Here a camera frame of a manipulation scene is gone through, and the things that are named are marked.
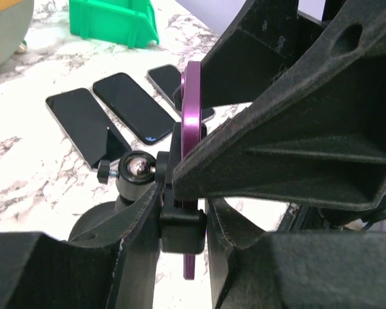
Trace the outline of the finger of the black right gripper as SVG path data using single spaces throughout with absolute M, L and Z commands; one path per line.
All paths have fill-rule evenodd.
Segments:
M 298 61 L 325 29 L 298 1 L 246 1 L 200 62 L 202 107 L 276 100 L 304 83 Z
M 386 1 L 344 1 L 298 62 L 302 85 L 245 102 L 175 168 L 177 199 L 377 205 L 386 191 Z

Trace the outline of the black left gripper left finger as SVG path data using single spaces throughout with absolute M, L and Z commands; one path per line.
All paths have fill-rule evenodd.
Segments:
M 159 251 L 0 232 L 0 308 L 151 308 Z

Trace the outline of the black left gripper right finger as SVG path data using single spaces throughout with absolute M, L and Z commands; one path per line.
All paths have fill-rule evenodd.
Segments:
M 208 200 L 214 308 L 386 308 L 386 232 L 266 232 Z

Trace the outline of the small black phone stand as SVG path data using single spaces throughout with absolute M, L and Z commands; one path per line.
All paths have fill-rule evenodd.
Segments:
M 171 185 L 172 170 L 181 160 L 181 124 L 175 123 L 170 150 L 159 152 L 156 181 L 130 206 L 112 206 L 113 214 L 83 232 L 74 228 L 70 243 L 86 248 L 104 248 L 117 244 L 129 250 L 143 250 L 197 255 L 205 247 L 207 217 L 202 210 L 184 209 L 176 201 Z

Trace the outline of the purple phone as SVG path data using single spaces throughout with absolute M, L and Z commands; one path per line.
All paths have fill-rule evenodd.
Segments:
M 201 141 L 201 63 L 189 61 L 181 74 L 181 157 Z

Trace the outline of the silver phone with dark screen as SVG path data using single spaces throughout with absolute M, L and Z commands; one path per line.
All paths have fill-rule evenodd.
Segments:
M 131 146 L 85 88 L 50 96 L 46 104 L 90 169 L 99 161 L 111 163 L 131 151 Z

